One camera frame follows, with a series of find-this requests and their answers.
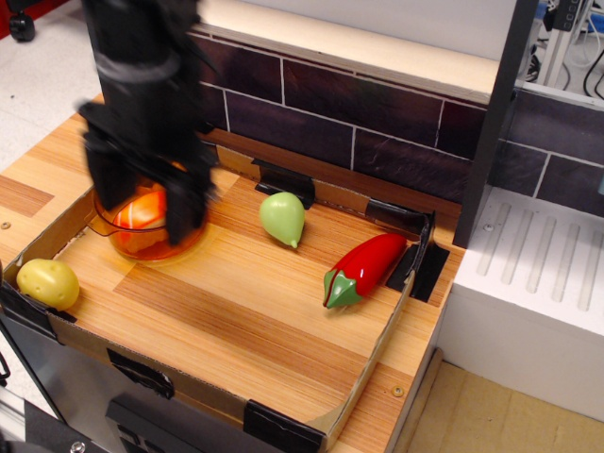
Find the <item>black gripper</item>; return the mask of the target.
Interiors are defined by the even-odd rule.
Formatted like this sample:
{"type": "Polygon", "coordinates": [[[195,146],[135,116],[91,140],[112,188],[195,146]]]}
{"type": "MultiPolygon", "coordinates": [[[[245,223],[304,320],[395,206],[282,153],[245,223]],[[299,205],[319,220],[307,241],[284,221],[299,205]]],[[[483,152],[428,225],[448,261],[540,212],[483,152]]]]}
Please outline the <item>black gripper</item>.
{"type": "Polygon", "coordinates": [[[171,75],[99,73],[104,101],[79,108],[86,119],[89,171],[101,206],[113,210],[145,176],[166,189],[170,245],[201,227],[216,159],[197,138],[210,129],[196,71],[171,75]]]}

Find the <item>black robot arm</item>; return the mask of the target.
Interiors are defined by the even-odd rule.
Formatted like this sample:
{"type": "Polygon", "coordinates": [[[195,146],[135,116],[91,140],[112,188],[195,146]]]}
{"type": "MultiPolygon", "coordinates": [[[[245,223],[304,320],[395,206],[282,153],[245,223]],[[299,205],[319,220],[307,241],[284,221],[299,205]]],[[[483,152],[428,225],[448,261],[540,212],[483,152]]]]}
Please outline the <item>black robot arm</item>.
{"type": "Polygon", "coordinates": [[[104,101],[79,109],[87,162],[101,205],[114,209],[141,177],[167,192],[166,230],[181,243],[205,218],[217,160],[200,141],[199,76],[209,59],[189,32],[194,1],[85,1],[82,4],[104,101]]]}

